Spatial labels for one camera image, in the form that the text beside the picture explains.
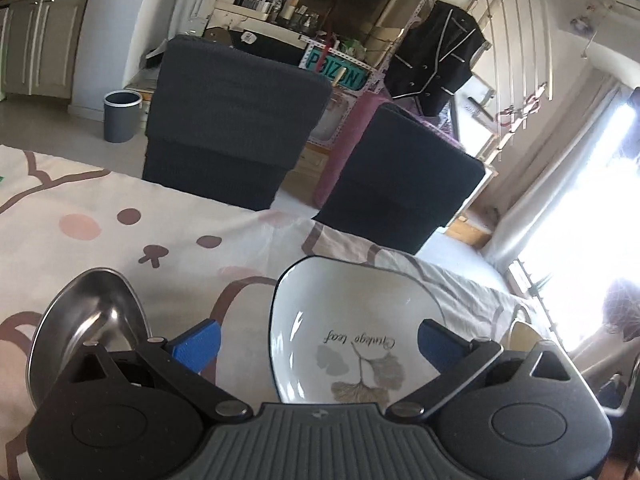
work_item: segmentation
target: jacket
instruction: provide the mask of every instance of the jacket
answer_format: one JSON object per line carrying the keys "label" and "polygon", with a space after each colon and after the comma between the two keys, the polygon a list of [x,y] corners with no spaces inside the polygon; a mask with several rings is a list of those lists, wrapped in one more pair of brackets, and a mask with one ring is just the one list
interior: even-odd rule
{"label": "jacket", "polygon": [[486,40],[464,10],[437,1],[425,22],[409,31],[389,64],[385,85],[393,99],[413,96],[436,116],[472,76],[470,62]]}

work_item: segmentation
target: dark gray chair back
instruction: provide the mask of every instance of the dark gray chair back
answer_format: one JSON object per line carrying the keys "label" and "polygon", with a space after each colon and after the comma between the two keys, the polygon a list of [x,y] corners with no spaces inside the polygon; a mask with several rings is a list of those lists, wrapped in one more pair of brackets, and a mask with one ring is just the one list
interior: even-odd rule
{"label": "dark gray chair back", "polygon": [[143,179],[269,208],[332,92],[327,78],[190,36],[167,45]]}
{"label": "dark gray chair back", "polygon": [[383,104],[316,220],[415,254],[437,227],[449,222],[483,176],[482,162],[402,108]]}

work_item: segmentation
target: tablecloth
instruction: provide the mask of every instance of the tablecloth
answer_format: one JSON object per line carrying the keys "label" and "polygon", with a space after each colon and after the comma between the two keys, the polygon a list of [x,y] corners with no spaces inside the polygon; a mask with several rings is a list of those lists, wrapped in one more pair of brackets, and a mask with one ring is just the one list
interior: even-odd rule
{"label": "tablecloth", "polygon": [[155,335],[210,317],[222,347],[203,375],[254,408],[277,401],[268,320],[274,284],[318,254],[398,270],[433,294],[462,337],[500,339],[512,319],[545,335],[544,313],[496,290],[307,218],[253,212],[62,158],[0,146],[0,477],[37,478],[26,453],[31,337],[74,277],[111,267],[132,284]]}

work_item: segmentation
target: gray trash can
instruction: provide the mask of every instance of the gray trash can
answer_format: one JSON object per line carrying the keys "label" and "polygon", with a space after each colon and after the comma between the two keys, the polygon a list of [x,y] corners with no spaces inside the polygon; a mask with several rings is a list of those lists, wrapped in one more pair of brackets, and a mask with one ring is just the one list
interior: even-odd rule
{"label": "gray trash can", "polygon": [[104,140],[127,142],[140,127],[142,95],[116,90],[104,96]]}

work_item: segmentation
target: tiled floor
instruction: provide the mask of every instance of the tiled floor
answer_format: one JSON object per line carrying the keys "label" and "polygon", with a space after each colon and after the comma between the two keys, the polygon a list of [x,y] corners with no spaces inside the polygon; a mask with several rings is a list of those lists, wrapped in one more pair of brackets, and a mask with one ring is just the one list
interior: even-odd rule
{"label": "tiled floor", "polygon": [[[140,177],[146,137],[140,131],[122,144],[102,139],[102,123],[70,116],[55,100],[11,96],[0,103],[0,144],[92,164]],[[289,173],[272,208],[311,218],[314,181]],[[461,276],[506,292],[502,277],[472,248],[441,233],[434,233],[417,256]]]}

